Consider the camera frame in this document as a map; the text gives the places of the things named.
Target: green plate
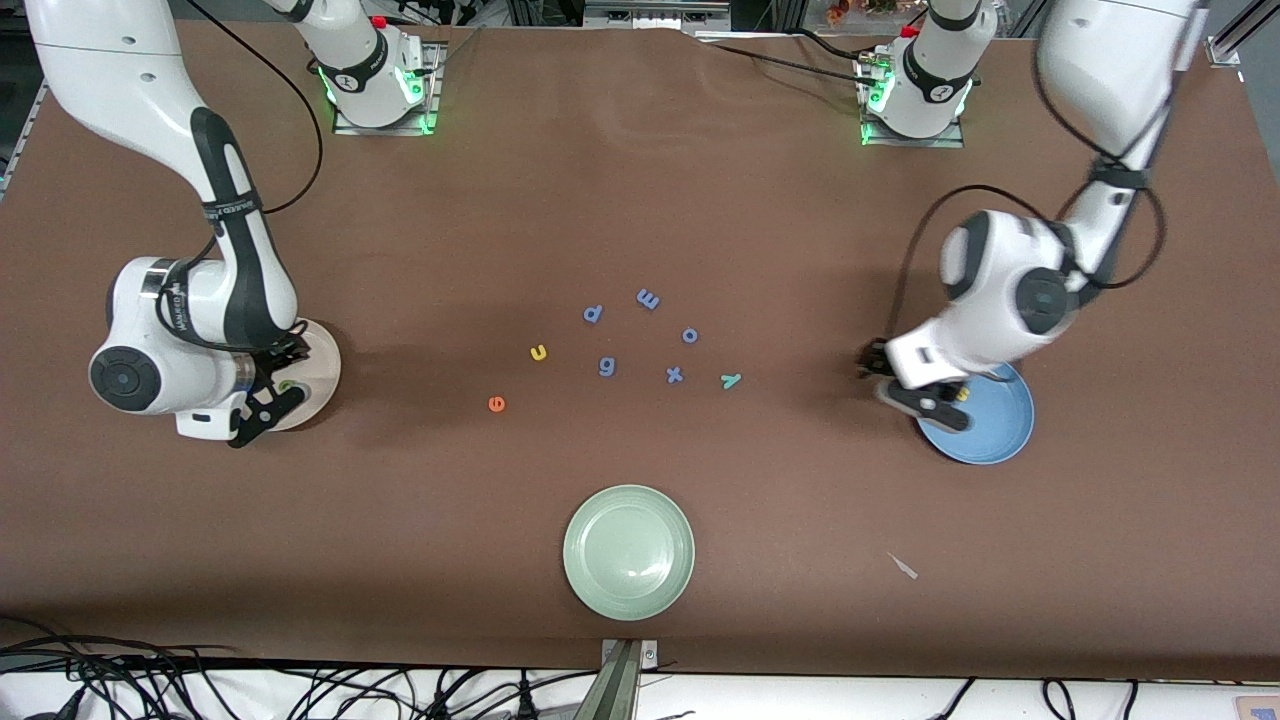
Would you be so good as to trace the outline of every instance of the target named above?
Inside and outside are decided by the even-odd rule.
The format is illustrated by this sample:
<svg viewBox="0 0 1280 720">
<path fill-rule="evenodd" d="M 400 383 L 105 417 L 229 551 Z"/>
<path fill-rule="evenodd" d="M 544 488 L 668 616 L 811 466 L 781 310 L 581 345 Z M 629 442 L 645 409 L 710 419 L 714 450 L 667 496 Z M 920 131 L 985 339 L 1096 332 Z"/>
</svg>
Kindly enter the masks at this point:
<svg viewBox="0 0 1280 720">
<path fill-rule="evenodd" d="M 614 486 L 577 509 L 564 533 L 564 574 L 588 607 L 614 620 L 653 618 L 694 574 L 694 530 L 672 500 Z"/>
</svg>

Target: brown table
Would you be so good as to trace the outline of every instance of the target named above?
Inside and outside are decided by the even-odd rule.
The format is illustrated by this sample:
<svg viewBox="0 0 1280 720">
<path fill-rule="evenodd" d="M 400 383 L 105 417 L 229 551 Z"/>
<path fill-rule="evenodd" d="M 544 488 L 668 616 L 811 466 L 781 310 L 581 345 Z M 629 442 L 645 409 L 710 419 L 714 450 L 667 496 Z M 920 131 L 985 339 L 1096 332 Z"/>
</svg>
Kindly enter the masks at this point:
<svg viewBox="0 0 1280 720">
<path fill-rule="evenodd" d="M 238 29 L 306 79 L 292 29 Z M 297 99 L 214 28 L 179 31 L 266 201 L 292 195 L 314 151 Z M 992 46 L 964 150 L 914 151 L 860 146 L 840 81 L 675 32 L 485 32 L 438 135 L 329 137 L 273 217 L 344 375 L 319 424 L 242 451 L 90 391 L 115 272 L 207 228 L 175 176 L 49 104 L 0 204 L 0 607 L 271 657 L 589 666 L 630 635 L 684 670 L 1274 678 L 1280 202 L 1234 72 L 1185 82 L 1160 264 L 1024 364 L 1021 455 L 947 461 L 850 379 L 934 197 L 988 182 L 1053 210 L 1083 177 L 1029 53 Z M 941 306 L 940 238 L 982 206 L 1004 208 L 937 219 L 904 320 Z M 616 483 L 668 493 L 698 542 L 687 592 L 637 624 L 561 569 L 570 515 Z"/>
</svg>

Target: white scrap on table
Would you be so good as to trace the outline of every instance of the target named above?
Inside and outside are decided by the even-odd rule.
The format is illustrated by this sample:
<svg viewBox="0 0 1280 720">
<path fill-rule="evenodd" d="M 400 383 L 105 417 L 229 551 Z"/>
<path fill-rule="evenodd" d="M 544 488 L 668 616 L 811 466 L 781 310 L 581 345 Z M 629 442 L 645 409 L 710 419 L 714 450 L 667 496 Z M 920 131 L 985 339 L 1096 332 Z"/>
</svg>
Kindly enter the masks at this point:
<svg viewBox="0 0 1280 720">
<path fill-rule="evenodd" d="M 893 562 L 897 564 L 897 569 L 901 570 L 901 571 L 904 571 L 904 573 L 906 573 L 908 578 L 911 578 L 914 580 L 914 579 L 916 579 L 916 578 L 920 577 L 919 573 L 916 573 L 915 570 L 911 570 L 911 568 L 906 562 L 902 562 L 901 560 L 899 560 L 897 556 L 895 556 L 892 552 L 886 552 L 884 555 L 888 555 L 890 557 L 892 557 Z"/>
</svg>

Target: white floor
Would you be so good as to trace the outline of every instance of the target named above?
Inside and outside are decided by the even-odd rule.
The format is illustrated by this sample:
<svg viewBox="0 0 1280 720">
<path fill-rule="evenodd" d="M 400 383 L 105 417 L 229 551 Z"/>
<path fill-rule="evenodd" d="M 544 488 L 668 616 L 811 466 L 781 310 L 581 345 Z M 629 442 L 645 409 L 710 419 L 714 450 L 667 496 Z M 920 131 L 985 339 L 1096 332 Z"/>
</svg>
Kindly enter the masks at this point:
<svg viewBox="0 0 1280 720">
<path fill-rule="evenodd" d="M 370 683 L 387 674 L 370 671 L 356 682 Z M 538 671 L 530 679 L 549 678 L 557 671 Z M 284 720 L 302 697 L 310 682 L 266 670 L 232 670 L 210 674 L 223 697 L 236 710 L 239 720 Z M 412 673 L 421 705 L 430 700 L 436 673 Z M 515 682 L 515 671 L 488 671 L 471 680 L 451 702 L 462 707 L 500 683 Z M 567 680 L 535 691 L 540 708 L 576 703 L 590 687 L 591 678 Z M 198 675 L 188 676 L 188 687 L 201 715 L 209 720 L 230 720 L 230 715 L 210 694 Z M 691 720 L 742 719 L 858 719 L 858 720 L 931 720 L 941 714 L 961 680 L 874 679 L 874 678 L 776 678 L 723 675 L 646 675 L 639 694 L 637 720 L 669 719 L 692 711 Z M 1068 683 L 1078 720 L 1119 720 L 1129 692 L 1126 683 Z M 14 674 L 0 676 L 0 720 L 22 720 L 37 712 L 56 712 L 78 685 L 59 673 Z M 407 680 L 383 685 L 410 697 Z M 333 717 L 338 705 L 356 691 L 330 694 L 316 706 L 310 717 Z M 502 691 L 493 698 L 506 697 Z M 118 692 L 125 710 L 141 716 L 137 701 L 127 688 Z M 1132 720 L 1265 720 L 1266 714 L 1243 711 L 1238 715 L 1236 698 L 1262 696 L 1274 698 L 1270 707 L 1280 711 L 1280 688 L 1202 685 L 1180 683 L 1144 683 L 1134 703 Z M 1065 705 L 1055 694 L 1064 708 Z M 460 714 L 471 714 L 489 701 Z M 515 701 L 504 706 L 515 711 Z M 502 708 L 486 717 L 502 717 Z M 388 701 L 364 701 L 355 705 L 346 720 L 392 720 L 397 706 Z M 1038 680 L 978 680 L 960 703 L 954 720 L 1028 719 L 1055 720 L 1041 698 Z M 78 720 L 110 720 L 106 705 L 97 698 L 81 706 Z"/>
</svg>

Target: gray floor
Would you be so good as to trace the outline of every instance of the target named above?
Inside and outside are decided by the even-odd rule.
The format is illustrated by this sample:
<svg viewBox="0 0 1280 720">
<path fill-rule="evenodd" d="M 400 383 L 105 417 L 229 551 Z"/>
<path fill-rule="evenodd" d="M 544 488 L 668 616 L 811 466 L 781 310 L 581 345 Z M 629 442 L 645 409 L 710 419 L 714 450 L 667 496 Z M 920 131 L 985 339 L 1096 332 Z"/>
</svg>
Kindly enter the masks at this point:
<svg viewBox="0 0 1280 720">
<path fill-rule="evenodd" d="M 1208 20 L 1211 32 L 1226 24 L 1248 3 L 1248 0 L 1211 1 Z M 196 17 L 195 10 L 184 0 L 170 0 L 170 4 L 177 17 Z M 1019 4 L 1018 0 L 1014 1 L 1014 6 Z M 215 15 L 227 19 L 278 19 L 260 0 L 204 0 L 204 5 Z M 0 0 L 0 8 L 3 6 L 4 0 Z M 13 151 L 13 143 L 38 86 L 35 53 L 31 50 L 29 40 L 20 35 L 20 20 L 0 18 L 0 159 L 9 158 Z M 1280 177 L 1280 23 L 1271 23 L 1258 31 L 1240 55 L 1245 91 L 1267 147 L 1271 168 L 1276 177 Z M 1212 138 L 1206 138 L 1206 142 L 1212 142 Z M 0 161 L 0 172 L 3 169 Z"/>
</svg>

